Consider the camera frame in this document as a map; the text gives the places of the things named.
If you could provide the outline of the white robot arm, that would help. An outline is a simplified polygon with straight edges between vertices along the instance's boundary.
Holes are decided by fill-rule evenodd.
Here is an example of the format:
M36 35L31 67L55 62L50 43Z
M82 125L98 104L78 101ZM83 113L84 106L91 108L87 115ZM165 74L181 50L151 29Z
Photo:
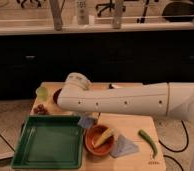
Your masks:
M58 95L63 110L166 116L194 124L194 83L157 83L117 89L90 90L91 82L70 73ZM194 154L190 166L194 171Z

